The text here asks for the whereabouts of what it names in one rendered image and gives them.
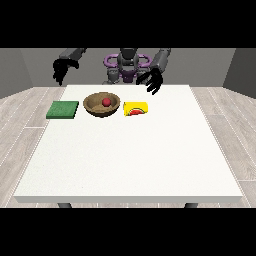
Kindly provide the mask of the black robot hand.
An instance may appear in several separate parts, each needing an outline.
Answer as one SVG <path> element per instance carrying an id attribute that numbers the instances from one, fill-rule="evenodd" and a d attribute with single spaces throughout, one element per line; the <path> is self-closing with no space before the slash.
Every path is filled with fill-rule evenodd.
<path id="1" fill-rule="evenodd" d="M 59 85 L 62 85 L 63 79 L 68 72 L 70 67 L 74 67 L 76 69 L 79 68 L 79 63 L 77 60 L 72 59 L 57 59 L 53 62 L 53 78 Z"/>
<path id="2" fill-rule="evenodd" d="M 146 81 L 147 91 L 155 95 L 163 84 L 162 73 L 158 68 L 153 68 L 152 70 L 145 72 L 136 79 L 136 84 L 139 85 L 143 81 Z"/>

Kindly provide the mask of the green square pad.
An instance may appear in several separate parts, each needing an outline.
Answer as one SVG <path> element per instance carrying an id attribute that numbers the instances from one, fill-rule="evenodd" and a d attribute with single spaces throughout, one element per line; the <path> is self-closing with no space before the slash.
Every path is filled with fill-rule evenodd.
<path id="1" fill-rule="evenodd" d="M 73 119 L 75 117 L 78 101 L 54 101 L 47 114 L 47 119 Z"/>

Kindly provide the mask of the brown wooden bowl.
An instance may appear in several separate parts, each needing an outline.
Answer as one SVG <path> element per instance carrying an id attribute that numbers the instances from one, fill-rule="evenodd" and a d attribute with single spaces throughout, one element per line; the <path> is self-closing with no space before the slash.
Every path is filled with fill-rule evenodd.
<path id="1" fill-rule="evenodd" d="M 109 99 L 110 105 L 104 106 L 103 100 Z M 87 96 L 83 101 L 85 110 L 95 117 L 108 117 L 114 114 L 120 106 L 120 98 L 110 92 L 97 92 Z"/>

